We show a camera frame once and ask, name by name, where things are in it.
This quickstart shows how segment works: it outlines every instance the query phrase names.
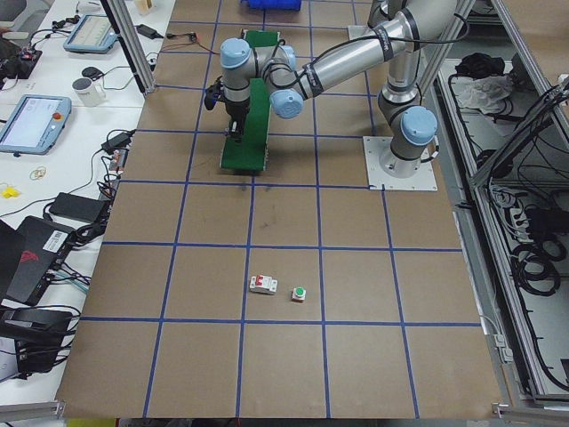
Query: white desk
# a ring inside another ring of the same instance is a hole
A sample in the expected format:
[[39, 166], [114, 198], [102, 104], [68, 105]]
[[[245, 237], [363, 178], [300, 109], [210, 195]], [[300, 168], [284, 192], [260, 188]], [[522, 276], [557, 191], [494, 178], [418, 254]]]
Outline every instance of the white desk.
[[[165, 33], [175, 0], [155, 0], [155, 9], [144, 17], [136, 12], [132, 2], [126, 3], [134, 24], [145, 23], [160, 34]], [[73, 16], [75, 4], [69, 0], [56, 0], [40, 28], [50, 28], [53, 20]], [[94, 66], [107, 71], [115, 66], [127, 65], [120, 45], [116, 43], [108, 54], [82, 55], [64, 51], [63, 41], [64, 38], [53, 37], [39, 44], [38, 47], [44, 54], [31, 78], [20, 80], [9, 91], [0, 92], [0, 118], [10, 116], [14, 105], [25, 93], [68, 96], [73, 102], [66, 127], [47, 155], [14, 157], [9, 153], [0, 153], [0, 182], [7, 182], [21, 192], [19, 197], [0, 197], [0, 215], [21, 209], [38, 199], [55, 197], [60, 192], [71, 191], [87, 183], [91, 176], [90, 159], [105, 141], [107, 133], [116, 128], [134, 129], [138, 123], [144, 97], [134, 82], [123, 91], [108, 91], [108, 100], [96, 108], [83, 107], [71, 88], [71, 84], [81, 76], [81, 70], [85, 67]], [[140, 37], [140, 41], [146, 53], [158, 52], [162, 44], [162, 39], [149, 40]], [[118, 70], [108, 80], [108, 85], [122, 85], [130, 75], [128, 68]], [[99, 156], [95, 157], [93, 164], [93, 183], [75, 194], [86, 197], [99, 195], [95, 184], [103, 175]], [[30, 173], [39, 166], [44, 166], [47, 173], [43, 179], [32, 181], [29, 178]], [[44, 204], [32, 205], [22, 213], [3, 218], [3, 221], [16, 228], [27, 215], [41, 216]], [[80, 251], [72, 252], [67, 259], [69, 265], [90, 275], [99, 247], [100, 238]], [[84, 298], [85, 295], [73, 285], [52, 285], [48, 287], [38, 305], [67, 304], [81, 310]], [[33, 374], [27, 381], [9, 380], [0, 383], [0, 406], [54, 400], [64, 368], [65, 364], [62, 364], [48, 374]]]

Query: blue box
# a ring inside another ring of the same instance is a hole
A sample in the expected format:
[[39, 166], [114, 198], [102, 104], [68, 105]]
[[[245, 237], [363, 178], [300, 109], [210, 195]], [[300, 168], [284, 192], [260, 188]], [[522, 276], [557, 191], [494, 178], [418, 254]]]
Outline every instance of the blue box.
[[249, 0], [253, 9], [301, 9], [302, 0]]

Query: robotic arm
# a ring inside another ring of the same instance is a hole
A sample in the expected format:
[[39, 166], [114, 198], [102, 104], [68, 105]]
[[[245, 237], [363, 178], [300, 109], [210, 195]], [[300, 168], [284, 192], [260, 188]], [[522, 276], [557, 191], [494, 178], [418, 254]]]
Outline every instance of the robotic arm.
[[293, 118], [308, 98], [391, 61], [388, 82], [379, 94], [381, 112], [394, 134], [383, 163], [394, 176], [411, 176], [437, 130], [434, 115], [417, 106], [416, 70], [423, 47], [417, 41], [440, 36], [456, 5], [457, 0], [375, 0], [361, 37], [328, 49], [300, 69], [290, 46], [253, 49], [244, 39], [230, 38], [221, 45], [221, 80], [208, 89], [205, 106], [212, 109], [216, 101], [225, 102], [232, 119], [229, 133], [239, 138], [249, 111], [252, 78], [264, 80], [278, 116]]

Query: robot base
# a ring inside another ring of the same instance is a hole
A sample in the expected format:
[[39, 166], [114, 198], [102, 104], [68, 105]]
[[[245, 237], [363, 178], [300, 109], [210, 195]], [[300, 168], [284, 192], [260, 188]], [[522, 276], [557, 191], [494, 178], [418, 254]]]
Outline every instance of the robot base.
[[[380, 165], [381, 154], [389, 150], [391, 138], [364, 137], [365, 163], [367, 166], [367, 180], [370, 189], [406, 190], [406, 191], [437, 191], [437, 181], [430, 163], [421, 164], [421, 167], [410, 178], [397, 178], [386, 173]], [[425, 150], [423, 157], [429, 154]]]

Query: green mat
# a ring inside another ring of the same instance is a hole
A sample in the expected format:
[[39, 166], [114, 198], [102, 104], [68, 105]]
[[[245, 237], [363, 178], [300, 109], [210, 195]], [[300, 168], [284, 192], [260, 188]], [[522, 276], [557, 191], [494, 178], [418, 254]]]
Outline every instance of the green mat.
[[[278, 42], [278, 33], [247, 31], [245, 40], [251, 47], [270, 47]], [[267, 163], [267, 133], [270, 102], [265, 83], [251, 80], [251, 109], [245, 120], [241, 140], [225, 140], [220, 166], [238, 171], [264, 171]]]

